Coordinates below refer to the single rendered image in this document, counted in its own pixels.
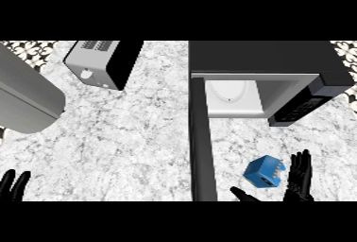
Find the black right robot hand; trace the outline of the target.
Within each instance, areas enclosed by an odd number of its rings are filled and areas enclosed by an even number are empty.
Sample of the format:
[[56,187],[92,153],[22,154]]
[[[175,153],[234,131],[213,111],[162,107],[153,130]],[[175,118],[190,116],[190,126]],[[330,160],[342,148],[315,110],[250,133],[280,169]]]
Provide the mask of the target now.
[[311,189],[312,159],[309,150],[303,149],[290,156],[287,186],[283,196],[286,202],[312,201]]

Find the black microwave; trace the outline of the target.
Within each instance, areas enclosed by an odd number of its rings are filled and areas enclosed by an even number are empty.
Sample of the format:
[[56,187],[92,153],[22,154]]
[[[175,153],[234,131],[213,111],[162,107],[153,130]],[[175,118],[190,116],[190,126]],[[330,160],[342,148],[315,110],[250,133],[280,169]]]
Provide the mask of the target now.
[[190,77],[205,80],[208,116],[286,127],[354,85],[327,41],[190,41]]

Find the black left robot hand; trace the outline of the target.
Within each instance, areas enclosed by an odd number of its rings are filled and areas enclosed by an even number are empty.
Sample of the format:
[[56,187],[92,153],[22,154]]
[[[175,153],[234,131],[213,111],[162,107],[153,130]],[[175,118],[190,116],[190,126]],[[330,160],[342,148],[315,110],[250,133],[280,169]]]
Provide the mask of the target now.
[[31,179],[31,172],[23,171],[19,178],[14,177],[14,170],[10,169],[0,180],[0,201],[22,201],[26,183]]

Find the dark grey microwave door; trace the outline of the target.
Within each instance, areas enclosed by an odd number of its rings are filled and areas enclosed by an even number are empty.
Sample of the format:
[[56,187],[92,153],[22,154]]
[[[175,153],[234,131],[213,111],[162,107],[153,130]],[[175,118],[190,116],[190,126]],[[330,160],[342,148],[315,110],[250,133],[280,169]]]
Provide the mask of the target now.
[[205,79],[188,81],[191,200],[216,201],[216,180],[205,94]]

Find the blue milk carton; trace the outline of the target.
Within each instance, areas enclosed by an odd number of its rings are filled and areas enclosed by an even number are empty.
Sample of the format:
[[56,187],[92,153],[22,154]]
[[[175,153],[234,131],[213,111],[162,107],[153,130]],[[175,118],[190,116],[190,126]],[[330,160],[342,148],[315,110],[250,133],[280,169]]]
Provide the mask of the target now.
[[280,172],[284,170],[283,162],[265,155],[247,164],[241,175],[256,188],[272,188],[280,184]]

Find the silver and black toaster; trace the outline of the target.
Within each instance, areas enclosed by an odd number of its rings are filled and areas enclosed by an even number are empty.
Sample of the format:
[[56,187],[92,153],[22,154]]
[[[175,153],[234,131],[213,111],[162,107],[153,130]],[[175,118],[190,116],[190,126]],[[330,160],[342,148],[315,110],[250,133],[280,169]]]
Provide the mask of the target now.
[[78,41],[63,64],[84,84],[120,91],[141,46],[143,41]]

